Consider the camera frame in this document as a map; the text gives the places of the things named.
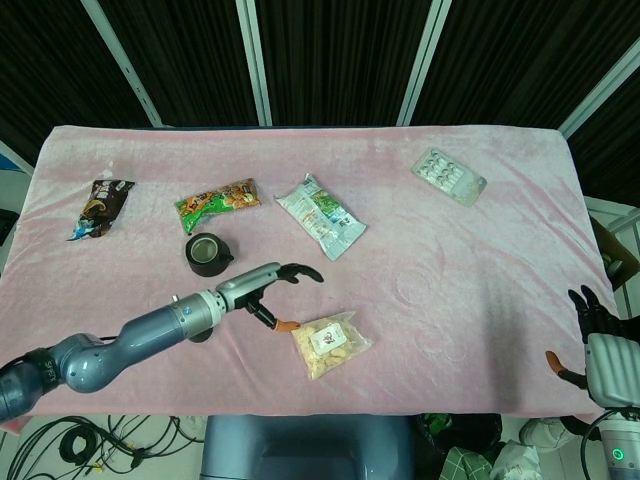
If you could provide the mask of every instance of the label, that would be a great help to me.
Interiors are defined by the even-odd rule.
[[[328,327],[317,331],[309,338],[311,339],[313,349],[318,355],[329,353],[347,341],[347,337],[339,323],[332,323]]]

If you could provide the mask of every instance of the blue-gray robot arm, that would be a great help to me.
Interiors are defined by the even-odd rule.
[[[24,415],[59,385],[80,393],[106,387],[125,368],[182,342],[202,341],[227,312],[246,308],[272,329],[277,320],[260,304],[264,289],[277,280],[297,283],[297,274],[322,282],[310,267],[269,263],[244,273],[214,291],[204,290],[129,321],[105,343],[94,335],[72,335],[57,345],[27,353],[0,369],[0,423]]]

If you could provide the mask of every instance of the roll of tape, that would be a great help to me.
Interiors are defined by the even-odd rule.
[[[221,274],[233,260],[229,246],[211,233],[199,233],[189,240],[185,255],[191,270],[201,277]]]

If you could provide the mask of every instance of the pink tablecloth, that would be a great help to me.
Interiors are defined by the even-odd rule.
[[[409,169],[430,146],[488,180],[465,208]],[[312,172],[369,229],[337,262],[274,201]],[[103,238],[65,241],[97,178],[135,180]],[[194,275],[173,202],[254,177],[263,206],[211,219],[236,261]],[[310,381],[292,338],[234,312],[103,391],[61,387],[37,414],[504,412],[588,414],[544,352],[584,368],[566,290],[613,295],[569,149],[555,131],[498,126],[217,132],[56,128],[31,183],[0,281],[0,352],[10,360],[76,332],[114,335],[170,303],[270,261],[311,265],[319,285],[277,284],[265,305],[307,321],[355,310],[374,346]]]

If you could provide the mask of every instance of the chocolate snack bag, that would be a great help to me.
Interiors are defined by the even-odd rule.
[[[96,180],[91,188],[89,201],[80,214],[69,240],[78,240],[87,235],[101,237],[106,234],[118,218],[131,187],[135,182],[126,180]]]

